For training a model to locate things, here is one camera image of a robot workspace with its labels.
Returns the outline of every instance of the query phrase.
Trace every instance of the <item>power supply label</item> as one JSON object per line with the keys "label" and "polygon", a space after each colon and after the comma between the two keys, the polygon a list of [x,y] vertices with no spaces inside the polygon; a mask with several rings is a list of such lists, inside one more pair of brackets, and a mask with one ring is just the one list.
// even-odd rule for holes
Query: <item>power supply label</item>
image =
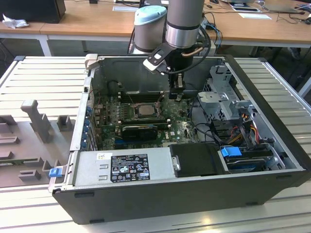
{"label": "power supply label", "polygon": [[110,167],[113,183],[150,180],[147,154],[111,156]]}

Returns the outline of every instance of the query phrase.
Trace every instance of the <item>blue latch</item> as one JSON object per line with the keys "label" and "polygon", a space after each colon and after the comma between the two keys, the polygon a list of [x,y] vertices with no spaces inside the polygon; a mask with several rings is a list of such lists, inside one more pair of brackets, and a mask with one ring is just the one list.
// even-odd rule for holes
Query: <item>blue latch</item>
{"label": "blue latch", "polygon": [[50,169],[49,177],[62,177],[62,168],[61,167],[55,167]]}
{"label": "blue latch", "polygon": [[220,150],[223,157],[242,156],[242,153],[238,147],[225,147]]}

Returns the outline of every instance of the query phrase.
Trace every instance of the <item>yellow wire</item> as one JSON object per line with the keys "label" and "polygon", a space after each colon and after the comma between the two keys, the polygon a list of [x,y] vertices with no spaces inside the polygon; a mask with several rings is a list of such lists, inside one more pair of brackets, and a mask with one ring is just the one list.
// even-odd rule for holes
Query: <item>yellow wire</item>
{"label": "yellow wire", "polygon": [[235,138],[233,138],[233,139],[229,142],[229,144],[231,144],[231,143],[237,141],[239,138],[241,138],[241,136],[242,136],[242,133],[240,133],[238,136],[236,136]]}

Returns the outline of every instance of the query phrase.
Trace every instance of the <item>red wire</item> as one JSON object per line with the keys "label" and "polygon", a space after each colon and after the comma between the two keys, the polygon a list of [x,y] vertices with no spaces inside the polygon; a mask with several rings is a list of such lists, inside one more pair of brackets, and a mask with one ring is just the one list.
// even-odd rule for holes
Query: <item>red wire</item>
{"label": "red wire", "polygon": [[235,129],[237,129],[237,128],[238,128],[238,126],[234,127],[234,128],[231,130],[231,137],[230,137],[230,138],[232,138],[232,136],[233,136],[233,131],[234,131]]}

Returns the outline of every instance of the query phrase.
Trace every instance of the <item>robotic arm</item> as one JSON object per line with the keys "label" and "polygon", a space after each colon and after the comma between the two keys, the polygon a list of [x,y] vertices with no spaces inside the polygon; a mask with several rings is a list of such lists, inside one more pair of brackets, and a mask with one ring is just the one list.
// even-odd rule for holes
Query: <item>robotic arm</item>
{"label": "robotic arm", "polygon": [[[204,0],[170,0],[165,42],[149,54],[143,63],[152,73],[168,74],[172,99],[186,88],[184,73],[202,62],[209,52],[209,36],[200,26],[203,6]],[[203,45],[196,44],[200,29],[205,38]],[[203,58],[193,64],[193,55],[206,46],[209,49]]]}

